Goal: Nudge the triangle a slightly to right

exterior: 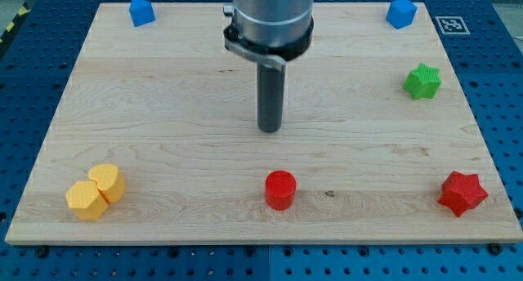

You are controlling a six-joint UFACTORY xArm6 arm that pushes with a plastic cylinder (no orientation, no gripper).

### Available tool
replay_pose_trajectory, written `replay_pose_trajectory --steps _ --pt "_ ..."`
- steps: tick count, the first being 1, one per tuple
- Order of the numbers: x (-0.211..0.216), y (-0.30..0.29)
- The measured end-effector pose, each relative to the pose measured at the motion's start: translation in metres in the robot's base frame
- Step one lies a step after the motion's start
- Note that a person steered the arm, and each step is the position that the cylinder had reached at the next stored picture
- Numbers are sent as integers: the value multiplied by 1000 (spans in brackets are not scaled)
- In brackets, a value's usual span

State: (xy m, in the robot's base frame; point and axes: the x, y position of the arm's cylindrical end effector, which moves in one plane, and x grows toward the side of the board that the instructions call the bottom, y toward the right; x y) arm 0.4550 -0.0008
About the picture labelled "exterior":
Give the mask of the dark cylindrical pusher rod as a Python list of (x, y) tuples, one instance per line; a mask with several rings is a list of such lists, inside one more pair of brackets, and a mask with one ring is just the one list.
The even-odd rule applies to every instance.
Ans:
[(285, 70), (257, 65), (257, 125), (263, 132), (277, 132), (282, 123)]

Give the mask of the black clamp ring mount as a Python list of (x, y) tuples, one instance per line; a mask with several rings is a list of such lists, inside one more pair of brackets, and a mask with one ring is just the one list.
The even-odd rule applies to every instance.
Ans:
[(246, 15), (234, 4), (226, 4), (223, 14), (231, 18), (224, 31), (224, 45), (256, 64), (284, 69), (310, 46), (314, 20), (312, 7), (294, 15), (289, 7), (269, 11), (267, 20)]

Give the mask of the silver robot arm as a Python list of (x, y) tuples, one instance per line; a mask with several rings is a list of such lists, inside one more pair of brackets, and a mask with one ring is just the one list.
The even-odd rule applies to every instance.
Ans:
[(225, 49), (257, 65), (257, 126), (277, 132), (282, 124), (287, 63), (311, 44), (314, 0), (232, 0)]

